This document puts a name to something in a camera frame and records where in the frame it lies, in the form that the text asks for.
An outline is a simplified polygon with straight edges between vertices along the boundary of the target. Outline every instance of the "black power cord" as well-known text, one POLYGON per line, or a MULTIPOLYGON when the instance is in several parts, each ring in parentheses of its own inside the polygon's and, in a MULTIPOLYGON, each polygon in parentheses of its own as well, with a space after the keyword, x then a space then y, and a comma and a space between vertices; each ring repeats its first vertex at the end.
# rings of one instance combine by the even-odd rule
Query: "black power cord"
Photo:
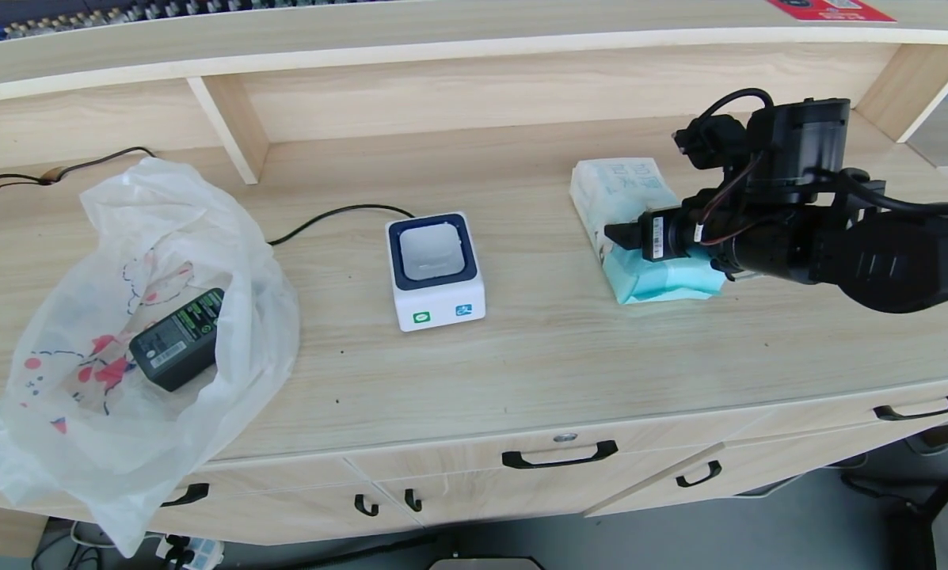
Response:
MULTIPOLYGON (((36 554, 33 555, 31 559, 31 570, 40 570, 38 565, 38 560, 42 557, 53 545, 57 545, 58 542, 64 541, 65 538, 71 537, 71 534, 62 534, 61 537, 55 538, 55 540, 48 542, 43 547, 40 547, 36 554)), ((72 556, 69 557, 69 562, 66 564, 63 570, 80 570, 86 562, 93 561, 96 564, 96 570, 104 569, 104 560, 101 559, 101 550, 97 548, 86 547, 82 548, 82 545, 76 545, 75 549, 72 551, 72 556)))
POLYGON ((120 150, 118 152, 114 152, 112 154, 109 154, 108 156, 103 156, 103 158, 97 158, 94 160, 90 160, 89 162, 79 163, 79 165, 64 166, 64 167, 59 166, 58 169, 48 170, 46 173, 43 174, 43 176, 40 176, 40 177, 32 177, 32 176, 29 176, 29 174, 17 174, 17 173, 0 174, 0 181, 13 180, 14 178, 20 178, 20 180, 13 181, 13 183, 0 184, 0 190, 7 187, 7 185, 15 185, 15 184, 51 185, 51 184, 60 183, 60 181, 62 181, 62 178, 64 178, 66 174, 73 172, 73 170, 85 169, 87 166, 101 165, 101 163, 108 162, 109 160, 114 160, 115 158, 118 158, 119 156, 129 154, 130 152, 137 152, 137 151, 145 152, 149 156, 152 156, 152 158, 156 158, 156 154, 154 154, 154 152, 152 152, 150 149, 144 146, 133 146, 133 147, 126 148, 124 150, 120 150))
POLYGON ((840 170, 839 174, 836 174, 836 179, 843 184, 843 190, 845 192, 849 192, 852 196, 856 196, 862 201, 878 208, 908 214, 948 216, 948 204, 904 202, 902 199, 889 198, 889 196, 876 194, 876 192, 868 190, 868 188, 865 188, 864 183, 871 180, 871 177, 861 169, 840 170))
POLYGON ((267 241, 267 243, 269 245, 281 245, 281 243, 289 241, 290 238, 293 238, 295 237, 295 235, 301 234, 301 232, 303 232, 304 230, 307 230, 307 228, 311 227, 312 224, 315 224, 318 221, 325 220, 329 216, 335 216, 337 214, 342 214, 344 212, 350 212, 351 210, 366 210, 366 209, 390 210, 390 212, 397 212, 398 214, 402 214, 404 216, 407 216, 408 218, 413 217, 412 213, 409 213, 407 210, 404 210, 402 208, 397 208, 395 206, 387 206, 384 204, 354 204, 353 206, 343 206, 343 208, 337 208, 336 210, 329 210, 329 212, 318 214, 318 216, 315 216, 311 218, 311 220, 308 220, 305 223, 297 226, 295 230, 293 230, 287 235, 284 235, 284 237, 278 237, 274 239, 274 241, 267 241))
POLYGON ((694 125, 702 125, 702 123, 705 123, 706 120, 710 118, 710 116, 713 116, 714 112, 720 111, 724 105, 729 104, 731 101, 739 100, 739 98, 742 97, 758 97, 763 101, 763 105, 766 105, 766 107, 773 107, 773 97, 770 97, 769 93, 766 93, 766 91, 757 87, 746 87, 744 89, 734 91, 734 93, 727 93, 724 95, 724 97, 720 97, 719 100, 715 102, 715 104, 710 105, 706 111, 702 112, 702 115, 699 115, 698 118, 695 119, 694 125))

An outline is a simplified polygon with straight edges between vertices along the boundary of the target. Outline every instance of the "red sticker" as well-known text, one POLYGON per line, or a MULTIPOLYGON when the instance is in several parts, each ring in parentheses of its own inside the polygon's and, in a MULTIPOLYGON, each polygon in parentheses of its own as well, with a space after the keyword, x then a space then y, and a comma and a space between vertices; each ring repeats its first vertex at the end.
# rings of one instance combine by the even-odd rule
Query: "red sticker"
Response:
POLYGON ((861 0, 767 0, 799 21, 895 21, 861 0))

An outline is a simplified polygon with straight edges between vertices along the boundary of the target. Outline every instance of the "red wire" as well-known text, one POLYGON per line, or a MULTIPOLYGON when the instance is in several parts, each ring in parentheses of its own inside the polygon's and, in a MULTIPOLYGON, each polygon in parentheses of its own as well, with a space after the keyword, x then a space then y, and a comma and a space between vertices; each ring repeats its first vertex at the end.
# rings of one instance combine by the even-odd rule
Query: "red wire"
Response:
POLYGON ((760 159, 763 158, 762 153, 756 156, 755 159, 752 159, 752 162, 748 163, 748 166, 745 166, 736 177, 731 178, 731 181, 723 185, 723 188, 720 188, 720 192, 717 192, 717 195, 710 199, 709 204, 702 209, 702 215, 699 216, 699 224, 705 224, 706 220, 709 219, 710 214, 714 212, 719 206, 720 202, 724 201, 724 198, 727 198, 727 195, 734 190, 734 187, 737 186, 737 183, 742 180, 742 178, 748 176, 753 170, 756 169, 756 166, 759 165, 760 159))

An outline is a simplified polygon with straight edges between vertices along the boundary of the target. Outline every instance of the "plastic bag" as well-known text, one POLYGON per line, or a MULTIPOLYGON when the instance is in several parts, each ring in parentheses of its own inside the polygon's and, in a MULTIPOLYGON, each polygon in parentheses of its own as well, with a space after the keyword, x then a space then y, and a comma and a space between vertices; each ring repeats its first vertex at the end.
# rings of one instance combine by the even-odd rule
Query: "plastic bag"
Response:
POLYGON ((80 200, 100 243, 17 344, 0 398, 0 491, 15 505, 71 494, 128 557, 180 480, 288 378, 299 303, 249 213, 191 166, 147 158, 80 200), (167 393, 129 340, 213 287, 224 289, 216 366, 167 393))

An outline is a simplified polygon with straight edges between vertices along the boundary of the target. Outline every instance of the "barcode sticker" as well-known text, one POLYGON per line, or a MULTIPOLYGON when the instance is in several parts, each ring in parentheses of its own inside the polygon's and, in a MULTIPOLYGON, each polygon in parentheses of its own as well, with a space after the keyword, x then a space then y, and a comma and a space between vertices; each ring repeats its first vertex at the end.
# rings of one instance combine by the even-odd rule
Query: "barcode sticker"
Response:
POLYGON ((184 349, 185 349, 185 341, 178 340, 176 345, 170 347, 169 349, 158 354, 158 356, 154 357, 154 359, 150 361, 150 365, 156 368, 162 365, 163 363, 171 360, 174 356, 176 356, 177 353, 180 353, 184 349))
POLYGON ((663 256, 663 218, 653 218, 653 259, 659 260, 663 256))

